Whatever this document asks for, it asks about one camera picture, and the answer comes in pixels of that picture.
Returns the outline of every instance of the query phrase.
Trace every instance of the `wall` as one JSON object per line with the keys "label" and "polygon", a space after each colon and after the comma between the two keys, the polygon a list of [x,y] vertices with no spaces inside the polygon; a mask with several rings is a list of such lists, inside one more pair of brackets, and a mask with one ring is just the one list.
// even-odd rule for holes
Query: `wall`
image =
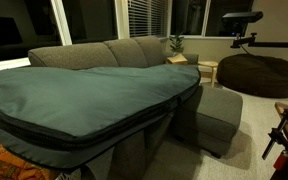
{"label": "wall", "polygon": [[[288,42],[288,0],[254,0],[253,11],[263,11],[264,17],[249,24],[246,32],[257,32],[256,41]],[[242,49],[231,49],[232,39],[185,39],[184,53],[198,53],[200,59],[220,61],[226,56],[244,53]],[[166,51],[170,51],[170,41]],[[247,47],[253,54],[284,58],[288,61],[288,48]]]}

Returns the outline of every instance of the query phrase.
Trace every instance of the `window blinds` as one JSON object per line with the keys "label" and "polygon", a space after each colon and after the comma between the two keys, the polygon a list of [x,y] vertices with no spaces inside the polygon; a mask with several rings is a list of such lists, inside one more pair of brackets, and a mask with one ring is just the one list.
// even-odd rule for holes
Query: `window blinds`
{"label": "window blinds", "polygon": [[130,36],[166,36],[167,0],[128,0]]}

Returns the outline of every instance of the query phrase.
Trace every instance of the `gray ottoman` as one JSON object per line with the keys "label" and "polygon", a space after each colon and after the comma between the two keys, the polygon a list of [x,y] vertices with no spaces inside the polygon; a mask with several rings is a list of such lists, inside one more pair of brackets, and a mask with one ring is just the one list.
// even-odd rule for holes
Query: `gray ottoman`
{"label": "gray ottoman", "polygon": [[171,122],[173,134],[220,158],[231,145],[241,121],[243,100],[234,92],[200,86],[179,107]]}

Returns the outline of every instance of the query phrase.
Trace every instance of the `black stand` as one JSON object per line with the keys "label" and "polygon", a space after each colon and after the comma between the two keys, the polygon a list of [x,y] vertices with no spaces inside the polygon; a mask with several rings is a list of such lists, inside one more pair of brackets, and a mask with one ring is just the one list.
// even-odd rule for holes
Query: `black stand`
{"label": "black stand", "polygon": [[242,44],[248,44],[249,47],[288,48],[288,42],[255,42],[257,33],[251,33],[251,35],[252,37],[241,39],[237,34],[237,39],[233,41],[231,48],[240,48]]}
{"label": "black stand", "polygon": [[278,127],[272,128],[272,132],[268,134],[271,137],[271,140],[270,140],[269,144],[267,145],[267,147],[266,147],[266,149],[262,155],[262,158],[264,160],[266,159],[267,155],[271,151],[275,142],[277,144],[282,144],[285,147],[285,149],[288,150],[288,141],[282,133],[282,130],[284,129],[285,124],[288,122],[288,109],[284,110],[282,116],[283,116],[283,118],[282,118],[280,124],[278,125]]}

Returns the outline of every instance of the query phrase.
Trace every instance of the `night window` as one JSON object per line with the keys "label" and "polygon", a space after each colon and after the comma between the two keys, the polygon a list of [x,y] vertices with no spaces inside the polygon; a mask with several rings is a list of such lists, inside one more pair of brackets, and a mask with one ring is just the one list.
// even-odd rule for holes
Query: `night window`
{"label": "night window", "polygon": [[0,61],[57,45],[61,42],[49,0],[0,1]]}
{"label": "night window", "polygon": [[73,44],[117,39],[115,5],[112,0],[63,0]]}
{"label": "night window", "polygon": [[[236,27],[224,26],[226,13],[251,11],[253,0],[173,0],[171,34],[235,36]],[[244,36],[246,24],[238,27]]]}

